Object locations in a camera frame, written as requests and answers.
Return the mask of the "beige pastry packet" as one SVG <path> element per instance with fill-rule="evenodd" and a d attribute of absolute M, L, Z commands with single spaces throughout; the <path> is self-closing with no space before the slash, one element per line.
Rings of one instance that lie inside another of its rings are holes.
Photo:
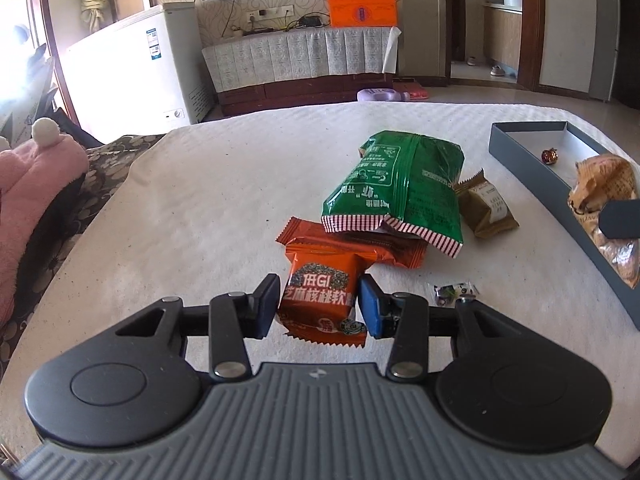
<path fill-rule="evenodd" d="M 631 289 L 639 284 L 639 192 L 634 168 L 602 154 L 576 164 L 567 205 L 606 262 Z"/>

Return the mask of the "green snack bag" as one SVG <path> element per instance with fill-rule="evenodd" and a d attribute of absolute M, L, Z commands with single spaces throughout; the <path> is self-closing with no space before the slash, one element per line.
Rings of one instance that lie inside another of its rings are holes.
<path fill-rule="evenodd" d="M 464 155 L 458 144 L 384 130 L 359 149 L 360 161 L 322 205 L 330 233 L 381 232 L 417 237 L 450 258 L 463 246 L 454 186 Z"/>

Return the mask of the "grey refrigerator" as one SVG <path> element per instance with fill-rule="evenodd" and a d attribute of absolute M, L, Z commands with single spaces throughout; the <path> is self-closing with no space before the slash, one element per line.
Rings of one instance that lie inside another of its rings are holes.
<path fill-rule="evenodd" d="M 612 98 L 620 44 L 620 0 L 597 0 L 596 36 L 589 96 L 608 102 Z"/>

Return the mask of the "orange-red snack packet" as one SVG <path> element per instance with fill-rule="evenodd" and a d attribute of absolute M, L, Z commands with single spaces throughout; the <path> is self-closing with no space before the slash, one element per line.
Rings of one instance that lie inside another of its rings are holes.
<path fill-rule="evenodd" d="M 426 243 L 417 238 L 355 232 L 329 233 L 296 217 L 277 237 L 291 263 L 278 309 L 288 336 L 314 344 L 362 347 L 367 326 L 356 320 L 359 279 L 371 266 L 418 268 Z"/>

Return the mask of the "red floor mat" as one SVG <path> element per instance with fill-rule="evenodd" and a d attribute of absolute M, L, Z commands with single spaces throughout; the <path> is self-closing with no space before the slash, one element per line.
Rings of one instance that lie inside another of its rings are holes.
<path fill-rule="evenodd" d="M 414 78 L 395 78 L 393 89 L 407 102 L 425 102 L 430 98 L 426 88 Z"/>

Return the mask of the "purple detergent bottle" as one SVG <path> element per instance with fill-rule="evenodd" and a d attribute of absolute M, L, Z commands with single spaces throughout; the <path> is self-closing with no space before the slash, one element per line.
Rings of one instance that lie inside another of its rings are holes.
<path fill-rule="evenodd" d="M 369 88 L 357 92 L 358 102 L 407 102 L 409 100 L 410 94 L 408 92 L 392 88 Z"/>

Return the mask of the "pink plush hat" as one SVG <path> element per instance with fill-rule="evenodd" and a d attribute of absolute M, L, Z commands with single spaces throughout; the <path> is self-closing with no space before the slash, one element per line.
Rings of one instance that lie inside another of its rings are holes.
<path fill-rule="evenodd" d="M 16 148 L 1 140 L 1 322 L 14 310 L 17 273 L 39 221 L 64 188 L 89 168 L 86 150 L 51 118 L 32 124 Z"/>

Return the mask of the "TV cabinet with lace cloth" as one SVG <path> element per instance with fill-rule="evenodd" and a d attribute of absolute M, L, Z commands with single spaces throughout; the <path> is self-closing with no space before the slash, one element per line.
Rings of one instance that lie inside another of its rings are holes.
<path fill-rule="evenodd" d="M 317 27 L 220 40 L 203 49 L 222 114 L 353 101 L 390 88 L 398 27 Z"/>

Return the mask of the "small round wrapped candy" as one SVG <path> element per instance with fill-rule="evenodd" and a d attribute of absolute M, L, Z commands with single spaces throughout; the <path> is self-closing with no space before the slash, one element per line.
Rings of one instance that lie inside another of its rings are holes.
<path fill-rule="evenodd" d="M 540 160 L 546 166 L 553 166 L 558 162 L 559 154 L 556 148 L 547 148 L 543 150 L 540 154 Z"/>

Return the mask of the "brown pastry packet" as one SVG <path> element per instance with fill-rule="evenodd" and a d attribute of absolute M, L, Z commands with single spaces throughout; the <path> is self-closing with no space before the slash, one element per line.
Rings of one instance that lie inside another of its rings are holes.
<path fill-rule="evenodd" d="M 486 179 L 483 169 L 456 184 L 454 192 L 462 219 L 477 238 L 488 240 L 520 226 L 495 185 Z"/>

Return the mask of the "floral dark blanket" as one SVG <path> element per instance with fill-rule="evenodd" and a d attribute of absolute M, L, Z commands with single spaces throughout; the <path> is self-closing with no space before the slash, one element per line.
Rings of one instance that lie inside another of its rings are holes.
<path fill-rule="evenodd" d="M 162 137 L 122 136 L 89 148 L 88 172 L 55 197 L 35 228 L 17 267 L 14 309 L 1 324 L 1 370 L 5 372 L 44 292 L 90 223 L 126 180 L 132 163 Z"/>

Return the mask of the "white chest freezer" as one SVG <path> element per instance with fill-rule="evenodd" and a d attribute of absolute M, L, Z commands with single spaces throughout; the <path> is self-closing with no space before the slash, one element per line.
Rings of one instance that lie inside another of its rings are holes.
<path fill-rule="evenodd" d="M 201 122 L 214 107 L 195 6 L 164 3 L 60 54 L 79 125 L 109 144 Z"/>

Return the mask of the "small silver candy wrapper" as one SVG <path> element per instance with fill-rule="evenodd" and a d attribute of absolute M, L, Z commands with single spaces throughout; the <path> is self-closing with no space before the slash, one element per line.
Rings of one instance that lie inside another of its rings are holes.
<path fill-rule="evenodd" d="M 474 299 L 478 289 L 472 282 L 461 282 L 448 285 L 430 285 L 434 303 L 437 307 L 452 307 L 458 300 Z"/>

